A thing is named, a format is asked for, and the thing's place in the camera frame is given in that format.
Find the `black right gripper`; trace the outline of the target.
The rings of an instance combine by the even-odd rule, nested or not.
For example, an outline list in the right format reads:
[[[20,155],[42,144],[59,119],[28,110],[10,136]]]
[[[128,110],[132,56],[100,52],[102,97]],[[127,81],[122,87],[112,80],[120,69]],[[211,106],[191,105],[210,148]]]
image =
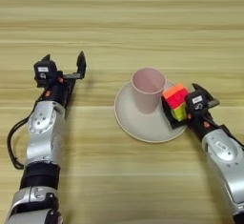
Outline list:
[[[196,83],[193,83],[193,87],[196,91],[201,91],[205,94],[209,108],[213,108],[219,105],[219,101],[203,87]],[[192,113],[188,113],[188,119],[190,120],[190,122],[188,119],[178,121],[173,117],[173,111],[170,108],[166,99],[162,97],[161,100],[163,111],[173,130],[183,126],[187,126],[189,123],[189,127],[196,134],[197,138],[199,140],[202,140],[203,137],[209,132],[220,129],[220,126],[213,121],[212,115],[209,112],[200,115],[193,115]]]

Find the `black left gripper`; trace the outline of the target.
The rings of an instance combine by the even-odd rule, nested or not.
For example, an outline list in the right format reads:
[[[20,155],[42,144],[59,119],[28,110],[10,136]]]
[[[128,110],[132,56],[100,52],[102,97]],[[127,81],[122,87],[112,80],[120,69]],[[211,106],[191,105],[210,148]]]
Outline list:
[[[51,55],[47,54],[41,61],[50,61]],[[48,85],[47,90],[43,95],[44,101],[54,101],[64,108],[68,107],[71,100],[72,91],[77,79],[83,79],[86,74],[86,58],[85,53],[80,52],[77,57],[77,72],[70,74],[63,74],[61,71],[58,73],[54,82]]]

